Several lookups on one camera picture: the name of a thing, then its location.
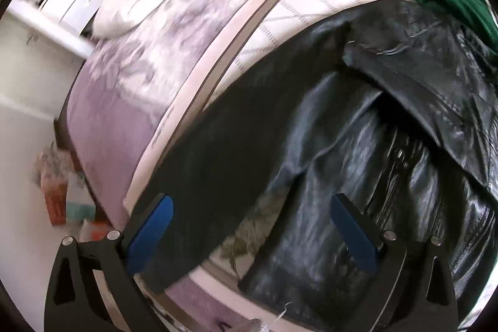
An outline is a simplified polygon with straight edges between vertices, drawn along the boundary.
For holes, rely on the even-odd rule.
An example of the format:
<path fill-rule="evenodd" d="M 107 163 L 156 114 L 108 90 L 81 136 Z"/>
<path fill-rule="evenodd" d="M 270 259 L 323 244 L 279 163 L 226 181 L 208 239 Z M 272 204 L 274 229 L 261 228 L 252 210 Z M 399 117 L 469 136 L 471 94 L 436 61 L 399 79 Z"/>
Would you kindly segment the black leather jacket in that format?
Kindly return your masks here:
<path fill-rule="evenodd" d="M 185 131 L 143 192 L 174 216 L 142 279 L 162 292 L 284 197 L 240 283 L 252 301 L 334 330 L 369 279 L 330 218 L 344 193 L 407 242 L 437 236 L 466 318 L 497 261 L 497 53 L 411 2 L 352 7 L 301 31 L 240 76 Z"/>

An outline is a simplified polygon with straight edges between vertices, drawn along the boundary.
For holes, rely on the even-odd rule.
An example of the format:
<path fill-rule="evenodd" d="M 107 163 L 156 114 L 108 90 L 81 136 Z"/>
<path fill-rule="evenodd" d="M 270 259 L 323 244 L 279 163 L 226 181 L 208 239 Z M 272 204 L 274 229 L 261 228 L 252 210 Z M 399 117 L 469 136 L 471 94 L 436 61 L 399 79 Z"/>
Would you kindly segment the boxes on floor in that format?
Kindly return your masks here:
<path fill-rule="evenodd" d="M 70 152 L 55 144 L 45 147 L 35 160 L 35 177 L 52 226 L 66 227 L 81 242 L 100 240 L 110 232 L 111 225 L 85 177 L 76 171 Z"/>

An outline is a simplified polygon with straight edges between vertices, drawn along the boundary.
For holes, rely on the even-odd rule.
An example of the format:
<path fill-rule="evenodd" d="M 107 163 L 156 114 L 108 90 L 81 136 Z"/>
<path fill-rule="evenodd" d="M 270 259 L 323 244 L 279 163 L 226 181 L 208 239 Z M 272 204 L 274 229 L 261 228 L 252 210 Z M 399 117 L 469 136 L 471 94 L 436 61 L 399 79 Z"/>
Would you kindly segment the white wardrobe shelf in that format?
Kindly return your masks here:
<path fill-rule="evenodd" d="M 7 12 L 31 27 L 32 30 L 82 59 L 88 59 L 95 49 L 94 45 L 87 39 L 74 35 L 60 24 L 54 23 L 38 8 L 25 0 L 12 0 L 7 6 Z"/>

